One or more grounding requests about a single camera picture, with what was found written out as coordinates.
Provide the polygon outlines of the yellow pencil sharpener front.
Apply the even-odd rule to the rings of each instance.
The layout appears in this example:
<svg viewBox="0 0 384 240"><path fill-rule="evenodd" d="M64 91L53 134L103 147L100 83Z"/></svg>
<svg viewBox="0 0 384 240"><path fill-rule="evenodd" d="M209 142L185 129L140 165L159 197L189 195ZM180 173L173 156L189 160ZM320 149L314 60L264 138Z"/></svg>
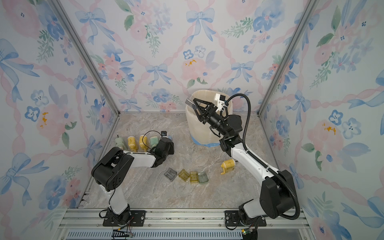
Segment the yellow pencil sharpener front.
<svg viewBox="0 0 384 240"><path fill-rule="evenodd" d="M136 138L134 136L129 136L127 138L128 141L128 147L131 150L131 152L138 152L139 147L137 145Z"/></svg>

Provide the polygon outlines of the aluminium corner post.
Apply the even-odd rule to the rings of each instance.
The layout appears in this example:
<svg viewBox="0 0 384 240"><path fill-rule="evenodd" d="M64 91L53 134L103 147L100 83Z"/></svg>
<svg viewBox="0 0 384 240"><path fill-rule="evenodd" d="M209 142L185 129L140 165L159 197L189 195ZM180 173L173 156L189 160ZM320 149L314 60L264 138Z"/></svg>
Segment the aluminium corner post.
<svg viewBox="0 0 384 240"><path fill-rule="evenodd" d="M258 110L258 117L261 118L264 112L267 109L267 105L269 103L270 98L273 95L273 92L280 81L280 77L283 75L283 71L285 67L289 65L292 55L294 54L296 47L298 45L298 41L301 39L304 34L305 28L307 27L310 18L314 14L314 10L318 4L316 0L308 1L307 6L304 8L303 14L301 15L300 21L297 25L297 28L294 31L292 39L287 45L287 49L283 54L282 61L280 66L278 67L275 76L273 77L270 86L267 89L266 95L263 98L262 104Z"/></svg>
<svg viewBox="0 0 384 240"><path fill-rule="evenodd" d="M48 1L49 5L53 9L54 13L57 15L58 19L61 21L61 23L64 25L65 30L68 32L69 36L72 38L72 41L74 42L75 48L77 52L80 54L81 59L83 60L85 66L88 68L90 71L92 77L96 81L98 87L101 89L102 94L106 98L108 104L112 107L113 112L119 116L120 111L117 108L117 105L112 98L110 92L107 89L107 86L101 79L97 68L95 64L92 61L92 58L90 54L88 53L85 45L82 43L81 38L76 31L72 21L70 20L68 14L66 13L63 5L61 4L60 1Z"/></svg>

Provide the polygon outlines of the yellow pencil sharpener back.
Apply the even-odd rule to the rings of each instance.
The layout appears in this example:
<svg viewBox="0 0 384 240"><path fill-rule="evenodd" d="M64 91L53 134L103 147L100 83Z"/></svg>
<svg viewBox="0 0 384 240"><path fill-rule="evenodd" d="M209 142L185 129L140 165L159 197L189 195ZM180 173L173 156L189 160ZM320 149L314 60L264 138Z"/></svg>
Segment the yellow pencil sharpener back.
<svg viewBox="0 0 384 240"><path fill-rule="evenodd" d="M139 146L140 148L144 151L144 152L147 152L148 149L149 149L149 145L148 145L148 139L145 135L140 135L140 138L139 138Z"/></svg>

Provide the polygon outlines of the clear shavings tray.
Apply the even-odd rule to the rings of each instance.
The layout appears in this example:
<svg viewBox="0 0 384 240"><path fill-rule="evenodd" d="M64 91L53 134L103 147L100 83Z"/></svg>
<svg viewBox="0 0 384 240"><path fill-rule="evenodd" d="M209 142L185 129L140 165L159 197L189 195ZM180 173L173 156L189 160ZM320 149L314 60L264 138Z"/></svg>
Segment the clear shavings tray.
<svg viewBox="0 0 384 240"><path fill-rule="evenodd" d="M173 182L175 178L178 176L178 173L172 168L168 168L168 170L164 173L164 175L167 179Z"/></svg>

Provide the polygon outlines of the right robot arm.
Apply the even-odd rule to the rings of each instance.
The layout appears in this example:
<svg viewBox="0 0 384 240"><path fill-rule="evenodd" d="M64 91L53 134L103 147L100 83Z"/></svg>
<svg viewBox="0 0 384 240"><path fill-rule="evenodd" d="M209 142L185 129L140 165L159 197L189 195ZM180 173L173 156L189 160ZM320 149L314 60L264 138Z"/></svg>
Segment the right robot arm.
<svg viewBox="0 0 384 240"><path fill-rule="evenodd" d="M262 217L298 219L301 208L292 174L272 167L248 148L246 135L251 113L247 113L243 123L241 116L228 113L233 98L218 97L213 103L190 97L186 104L193 109L198 120L202 124L209 124L212 133L220 138L222 151L242 164L261 185L257 200L239 206L240 222L247 226L255 224Z"/></svg>

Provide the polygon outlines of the yellow tinted tray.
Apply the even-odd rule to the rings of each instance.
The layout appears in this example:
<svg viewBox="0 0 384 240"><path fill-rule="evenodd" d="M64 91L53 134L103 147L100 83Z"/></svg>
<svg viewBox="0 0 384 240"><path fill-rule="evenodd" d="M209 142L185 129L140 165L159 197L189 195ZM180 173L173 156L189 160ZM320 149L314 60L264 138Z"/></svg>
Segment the yellow tinted tray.
<svg viewBox="0 0 384 240"><path fill-rule="evenodd" d="M182 169L182 170L178 173L178 176L179 176L179 178L181 178L184 182L186 182L186 181L190 178L190 174L189 174L185 169Z"/></svg>
<svg viewBox="0 0 384 240"><path fill-rule="evenodd" d="M197 184L199 182L198 172L190 172L190 183Z"/></svg>

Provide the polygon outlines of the clear green-tinted tray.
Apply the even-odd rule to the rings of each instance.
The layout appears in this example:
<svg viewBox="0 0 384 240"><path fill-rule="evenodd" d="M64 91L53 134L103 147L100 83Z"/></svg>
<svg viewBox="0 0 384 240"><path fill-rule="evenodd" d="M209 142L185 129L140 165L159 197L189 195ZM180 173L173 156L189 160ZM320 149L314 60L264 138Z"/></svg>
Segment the clear green-tinted tray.
<svg viewBox="0 0 384 240"><path fill-rule="evenodd" d="M199 184L206 184L209 182L208 175L206 172L199 172L198 173L198 181Z"/></svg>

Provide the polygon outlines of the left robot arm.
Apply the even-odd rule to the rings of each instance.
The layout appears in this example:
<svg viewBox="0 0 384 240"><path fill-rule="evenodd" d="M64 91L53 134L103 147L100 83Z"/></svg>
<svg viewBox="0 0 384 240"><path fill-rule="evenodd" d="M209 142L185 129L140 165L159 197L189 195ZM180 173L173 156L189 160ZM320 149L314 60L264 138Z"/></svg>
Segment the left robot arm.
<svg viewBox="0 0 384 240"><path fill-rule="evenodd" d="M91 175L109 196L109 209L113 214L120 216L129 208L121 188L128 171L131 168L156 168L169 155L173 155L174 151L173 141L165 137L146 153L128 152L113 147L102 157L93 167Z"/></svg>

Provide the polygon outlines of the cream waste bin with liner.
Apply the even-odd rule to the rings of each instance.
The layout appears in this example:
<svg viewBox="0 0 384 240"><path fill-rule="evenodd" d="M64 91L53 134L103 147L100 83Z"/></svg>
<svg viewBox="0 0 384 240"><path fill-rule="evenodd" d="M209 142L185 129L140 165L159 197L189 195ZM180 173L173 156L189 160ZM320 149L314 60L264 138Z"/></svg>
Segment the cream waste bin with liner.
<svg viewBox="0 0 384 240"><path fill-rule="evenodd" d="M190 95L187 99L193 100L194 98L198 98L201 100L205 100L208 102L214 103L214 97L216 94L220 92L211 91L211 90L197 90L192 95ZM225 93L220 93L221 95L226 96L226 100L230 97ZM192 141L200 146L213 148L220 145L220 138L212 133L210 130L210 125L206 123L205 125L197 119L197 116L194 113L194 110L186 105L186 116L188 127L190 131L190 135Z"/></svg>

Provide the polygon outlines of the aluminium corner post left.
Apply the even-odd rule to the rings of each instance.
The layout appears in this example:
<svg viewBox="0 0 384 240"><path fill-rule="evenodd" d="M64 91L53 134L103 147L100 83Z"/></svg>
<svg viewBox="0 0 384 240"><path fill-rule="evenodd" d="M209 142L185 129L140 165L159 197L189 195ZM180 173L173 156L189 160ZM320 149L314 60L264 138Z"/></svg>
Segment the aluminium corner post left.
<svg viewBox="0 0 384 240"><path fill-rule="evenodd" d="M58 19L61 21L61 23L64 25L65 30L68 32L69 36L72 38L72 41L74 42L75 48L77 52L80 54L81 59L83 60L85 66L88 68L90 71L92 77L96 81L98 87L101 89L102 94L106 98L108 104L112 107L113 112L119 116L120 111L117 108L117 105L112 98L110 92L107 89L107 86L101 79L97 68L95 64L92 61L92 58L90 54L88 53L85 45L82 43L81 38L76 31L72 21L70 20L68 14L66 13L63 5L61 4L60 1L48 1L49 5L53 9L54 13L57 15Z"/></svg>

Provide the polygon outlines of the yellow pencil sharpener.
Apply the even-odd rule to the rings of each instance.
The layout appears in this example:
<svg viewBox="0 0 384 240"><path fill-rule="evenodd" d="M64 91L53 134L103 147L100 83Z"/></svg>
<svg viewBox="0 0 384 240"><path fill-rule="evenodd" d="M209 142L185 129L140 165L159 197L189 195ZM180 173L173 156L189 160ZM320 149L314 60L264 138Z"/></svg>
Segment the yellow pencil sharpener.
<svg viewBox="0 0 384 240"><path fill-rule="evenodd" d="M144 151L144 152L147 152L148 149L149 149L149 145L148 145L148 139L145 135L140 135L140 138L139 138L139 146L140 148Z"/></svg>
<svg viewBox="0 0 384 240"><path fill-rule="evenodd" d="M128 147L131 150L131 152L138 152L139 147L137 145L136 138L134 136L129 136L127 138L128 141Z"/></svg>
<svg viewBox="0 0 384 240"><path fill-rule="evenodd" d="M228 172L231 172L234 170L236 166L236 161L234 159L226 160L221 164L222 172L221 175L224 175Z"/></svg>

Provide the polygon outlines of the pale green pencil sharpener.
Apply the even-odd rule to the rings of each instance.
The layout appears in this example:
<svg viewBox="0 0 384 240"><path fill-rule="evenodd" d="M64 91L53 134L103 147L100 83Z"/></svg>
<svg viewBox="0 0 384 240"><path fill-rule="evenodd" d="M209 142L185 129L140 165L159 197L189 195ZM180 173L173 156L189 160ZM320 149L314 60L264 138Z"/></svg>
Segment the pale green pencil sharpener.
<svg viewBox="0 0 384 240"><path fill-rule="evenodd" d="M124 151L127 151L128 150L128 147L125 143L125 140L123 137L120 137L118 134L117 134L117 137L115 138L115 146L124 150Z"/></svg>

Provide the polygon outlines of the aluminium corner post right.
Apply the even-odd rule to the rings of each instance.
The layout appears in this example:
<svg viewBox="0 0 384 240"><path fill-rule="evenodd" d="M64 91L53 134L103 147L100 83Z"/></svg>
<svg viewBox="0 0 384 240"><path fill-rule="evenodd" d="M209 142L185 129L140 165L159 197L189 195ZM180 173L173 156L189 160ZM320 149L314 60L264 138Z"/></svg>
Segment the aluminium corner post right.
<svg viewBox="0 0 384 240"><path fill-rule="evenodd" d="M287 45L287 49L283 54L282 61L280 66L278 67L275 76L273 77L270 86L267 89L266 95L263 98L262 104L258 110L258 117L261 118L264 112L267 109L267 105L269 103L270 98L273 95L273 92L280 81L280 77L283 75L283 71L285 67L289 65L292 55L294 54L296 47L298 45L298 41L301 39L304 34L305 28L307 27L310 18L314 14L314 10L318 4L316 0L308 1L307 6L304 8L303 14L301 15L300 21L297 25L297 28L294 31L292 39Z"/></svg>

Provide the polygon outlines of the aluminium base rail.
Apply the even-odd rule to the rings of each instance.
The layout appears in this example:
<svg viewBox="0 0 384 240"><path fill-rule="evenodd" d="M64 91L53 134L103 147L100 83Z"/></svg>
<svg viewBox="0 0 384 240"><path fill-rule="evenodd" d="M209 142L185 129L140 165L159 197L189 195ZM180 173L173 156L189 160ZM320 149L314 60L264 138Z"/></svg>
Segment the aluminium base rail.
<svg viewBox="0 0 384 240"><path fill-rule="evenodd" d="M261 217L240 224L236 209L133 209L133 219L119 226L102 209L68 210L55 240L313 240L306 217Z"/></svg>

